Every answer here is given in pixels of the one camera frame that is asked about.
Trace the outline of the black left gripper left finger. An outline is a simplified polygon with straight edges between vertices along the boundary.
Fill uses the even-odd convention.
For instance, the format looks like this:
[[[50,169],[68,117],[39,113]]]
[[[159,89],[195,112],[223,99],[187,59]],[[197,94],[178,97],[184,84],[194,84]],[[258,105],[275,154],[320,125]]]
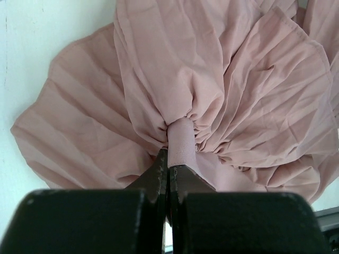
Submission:
[[[1,253],[164,253],[167,151],[125,189],[40,189],[19,204]]]

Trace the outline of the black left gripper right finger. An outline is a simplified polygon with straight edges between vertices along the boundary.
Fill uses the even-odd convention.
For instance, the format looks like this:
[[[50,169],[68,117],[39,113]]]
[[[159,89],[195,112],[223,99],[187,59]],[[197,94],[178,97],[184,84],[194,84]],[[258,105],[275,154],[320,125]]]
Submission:
[[[215,192],[169,169],[174,253],[330,253],[308,203],[286,192]]]

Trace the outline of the pink pleated skirt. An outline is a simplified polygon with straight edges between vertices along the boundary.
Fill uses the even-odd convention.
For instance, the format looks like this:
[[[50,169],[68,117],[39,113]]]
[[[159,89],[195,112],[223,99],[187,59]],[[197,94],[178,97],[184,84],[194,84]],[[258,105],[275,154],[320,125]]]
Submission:
[[[161,149],[215,190],[314,202],[338,176],[338,1],[117,1],[12,126],[52,188],[124,188]]]

